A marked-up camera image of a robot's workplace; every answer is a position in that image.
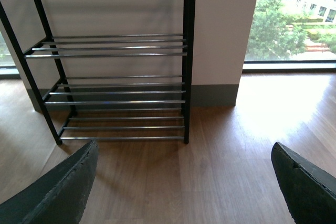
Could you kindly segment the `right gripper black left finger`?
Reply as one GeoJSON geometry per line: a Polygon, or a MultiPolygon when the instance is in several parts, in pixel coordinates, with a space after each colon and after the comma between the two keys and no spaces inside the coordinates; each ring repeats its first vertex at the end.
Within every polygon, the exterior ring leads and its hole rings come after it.
{"type": "Polygon", "coordinates": [[[1,223],[79,223],[96,175],[90,141],[27,188],[1,204],[1,223]]]}

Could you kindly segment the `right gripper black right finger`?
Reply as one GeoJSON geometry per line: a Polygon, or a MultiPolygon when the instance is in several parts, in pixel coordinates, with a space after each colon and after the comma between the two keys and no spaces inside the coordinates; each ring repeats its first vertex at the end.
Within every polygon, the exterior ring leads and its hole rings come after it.
{"type": "Polygon", "coordinates": [[[271,162],[295,223],[335,223],[335,177],[280,142],[271,162]]]}

